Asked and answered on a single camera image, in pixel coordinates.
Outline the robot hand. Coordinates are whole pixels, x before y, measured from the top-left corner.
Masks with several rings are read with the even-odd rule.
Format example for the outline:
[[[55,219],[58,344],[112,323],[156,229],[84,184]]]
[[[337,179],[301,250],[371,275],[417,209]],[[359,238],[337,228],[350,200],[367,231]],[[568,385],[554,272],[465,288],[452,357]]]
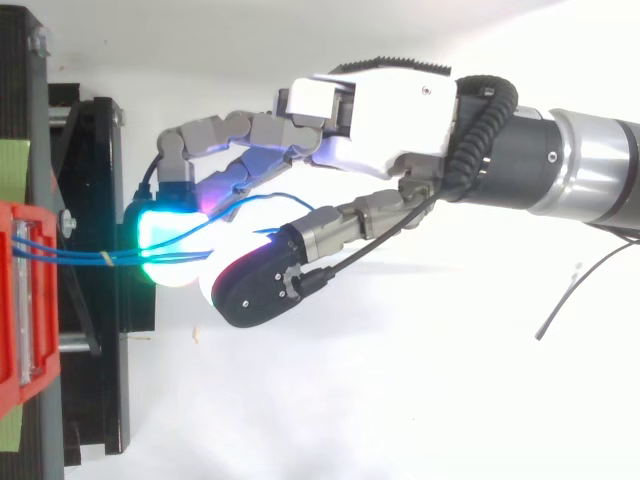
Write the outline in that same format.
[[[271,110],[236,110],[164,130],[153,166],[125,217],[132,262],[151,285],[201,285],[232,326],[274,319],[323,289],[351,263],[416,227],[444,196],[458,86],[448,68],[375,58],[299,78]],[[257,186],[293,163],[399,178],[394,189],[339,206],[309,208],[294,221],[254,232],[233,217]],[[325,259],[347,244],[359,253]]]

